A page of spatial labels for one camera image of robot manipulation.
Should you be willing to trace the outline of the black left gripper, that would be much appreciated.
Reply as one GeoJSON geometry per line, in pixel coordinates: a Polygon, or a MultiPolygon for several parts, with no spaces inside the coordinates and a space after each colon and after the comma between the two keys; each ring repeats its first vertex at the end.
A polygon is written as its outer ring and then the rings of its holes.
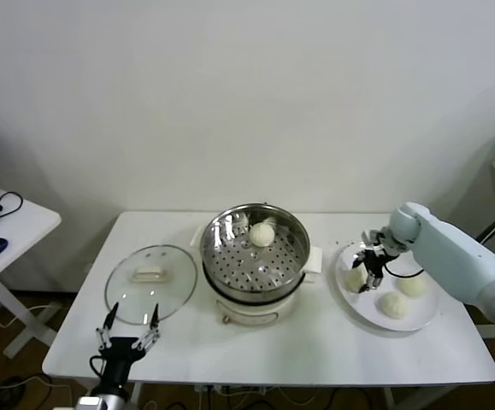
{"type": "Polygon", "coordinates": [[[103,358],[103,373],[100,376],[104,384],[123,386],[127,383],[133,364],[142,360],[160,338],[159,304],[156,304],[150,319],[148,331],[138,339],[134,337],[111,337],[110,330],[114,324],[119,308],[116,302],[107,314],[102,327],[96,329],[99,354],[103,358]]]}

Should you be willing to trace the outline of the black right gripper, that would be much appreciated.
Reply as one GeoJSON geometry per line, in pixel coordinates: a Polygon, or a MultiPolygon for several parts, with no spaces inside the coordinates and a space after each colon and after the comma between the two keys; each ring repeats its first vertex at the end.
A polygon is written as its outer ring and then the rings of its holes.
{"type": "Polygon", "coordinates": [[[390,261],[391,257],[386,252],[378,253],[372,249],[358,251],[352,256],[351,270],[366,268],[370,275],[358,290],[358,294],[379,288],[384,276],[384,266],[390,261]]]}

